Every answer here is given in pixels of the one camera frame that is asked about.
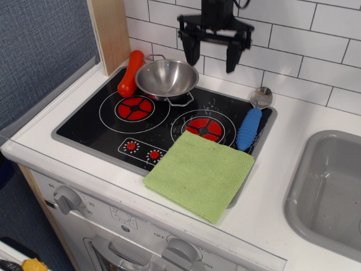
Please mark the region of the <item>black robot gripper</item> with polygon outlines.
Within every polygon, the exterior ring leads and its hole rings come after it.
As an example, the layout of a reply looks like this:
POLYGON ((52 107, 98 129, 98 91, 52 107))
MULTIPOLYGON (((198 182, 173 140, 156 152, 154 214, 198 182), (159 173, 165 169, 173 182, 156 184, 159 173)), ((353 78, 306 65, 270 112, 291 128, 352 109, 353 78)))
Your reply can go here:
POLYGON ((202 1, 197 15, 179 15, 179 37, 187 62, 194 66, 200 57, 200 42, 227 46, 226 72, 235 70, 243 50, 251 47, 254 27, 234 17, 234 7, 243 9, 237 1, 202 1))

